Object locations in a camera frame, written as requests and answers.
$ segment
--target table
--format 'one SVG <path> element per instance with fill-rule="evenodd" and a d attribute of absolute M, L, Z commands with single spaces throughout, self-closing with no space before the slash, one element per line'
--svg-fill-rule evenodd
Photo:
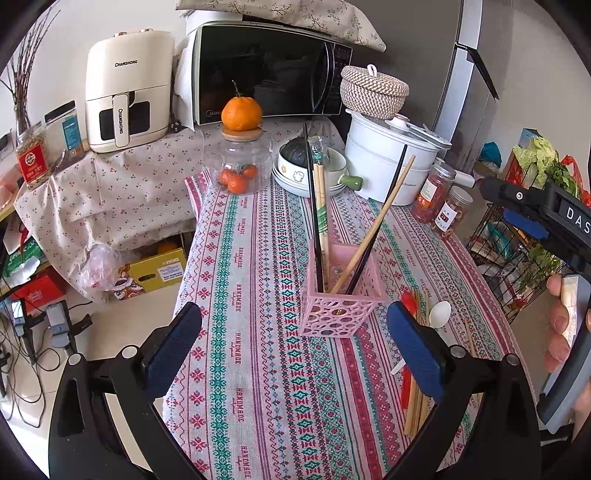
<path fill-rule="evenodd" d="M 298 335 L 309 261 L 310 205 L 272 182 L 233 196 L 188 179 L 197 232 L 176 312 L 187 301 L 203 330 L 163 405 L 180 446 L 208 478 L 381 479 L 410 439 L 403 435 L 401 359 L 376 309 L 350 339 Z M 334 241 L 359 244 L 381 204 L 346 190 L 331 200 Z M 386 216 L 374 253 L 387 295 L 408 288 L 448 300 L 444 339 L 501 359 L 517 345 L 490 289 L 455 235 L 441 241 L 406 207 Z M 468 320 L 466 331 L 464 320 Z M 444 464 L 463 449 L 473 396 Z"/>

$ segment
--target wire basket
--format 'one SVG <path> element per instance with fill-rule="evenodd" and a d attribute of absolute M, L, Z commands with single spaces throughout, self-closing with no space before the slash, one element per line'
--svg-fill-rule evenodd
<path fill-rule="evenodd" d="M 509 323 L 540 296 L 548 277 L 564 266 L 527 234 L 506 223 L 503 208 L 495 205 L 488 207 L 466 248 Z"/>

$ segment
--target snack jar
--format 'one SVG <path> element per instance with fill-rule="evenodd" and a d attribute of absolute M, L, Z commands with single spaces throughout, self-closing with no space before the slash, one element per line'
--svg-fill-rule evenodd
<path fill-rule="evenodd" d="M 431 229 L 442 238 L 450 236 L 457 224 L 462 221 L 472 201 L 471 195 L 466 190 L 453 186 L 435 220 L 431 222 Z"/>
<path fill-rule="evenodd" d="M 411 211 L 417 222 L 429 223 L 435 218 L 455 178 L 456 171 L 449 165 L 433 164 Z"/>
<path fill-rule="evenodd" d="M 270 183 L 274 142 L 261 128 L 236 132 L 224 128 L 223 140 L 206 151 L 212 182 L 236 195 L 264 190 Z"/>
<path fill-rule="evenodd" d="M 51 176 L 45 129 L 37 123 L 19 135 L 17 141 L 18 165 L 28 188 L 33 190 Z"/>

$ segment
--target dried branches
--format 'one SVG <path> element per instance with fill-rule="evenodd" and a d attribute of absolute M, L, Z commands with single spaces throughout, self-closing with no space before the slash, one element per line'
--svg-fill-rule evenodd
<path fill-rule="evenodd" d="M 52 15 L 53 8 L 53 6 L 49 7 L 45 14 L 33 24 L 25 38 L 22 39 L 18 52 L 15 52 L 12 56 L 10 65 L 7 67 L 8 83 L 0 79 L 0 82 L 11 93 L 15 108 L 20 110 L 17 115 L 19 113 L 24 115 L 27 126 L 30 125 L 27 115 L 27 93 L 31 70 L 39 45 L 41 45 L 49 27 L 60 13 L 60 11 L 57 11 L 55 15 Z"/>

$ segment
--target cardboard box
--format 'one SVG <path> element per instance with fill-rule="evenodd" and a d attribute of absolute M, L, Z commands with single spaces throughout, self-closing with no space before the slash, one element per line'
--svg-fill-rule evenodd
<path fill-rule="evenodd" d="M 49 267 L 37 274 L 30 282 L 25 283 L 22 288 L 11 295 L 11 298 L 13 300 L 25 299 L 29 311 L 31 305 L 39 308 L 63 297 L 67 288 L 68 282 L 53 267 Z"/>
<path fill-rule="evenodd" d="M 182 247 L 123 265 L 113 294 L 118 300 L 125 300 L 179 283 L 186 266 Z"/>
<path fill-rule="evenodd" d="M 532 138 L 541 137 L 540 132 L 533 128 L 524 128 L 521 131 L 521 138 L 519 139 L 518 145 L 521 148 L 528 148 Z"/>

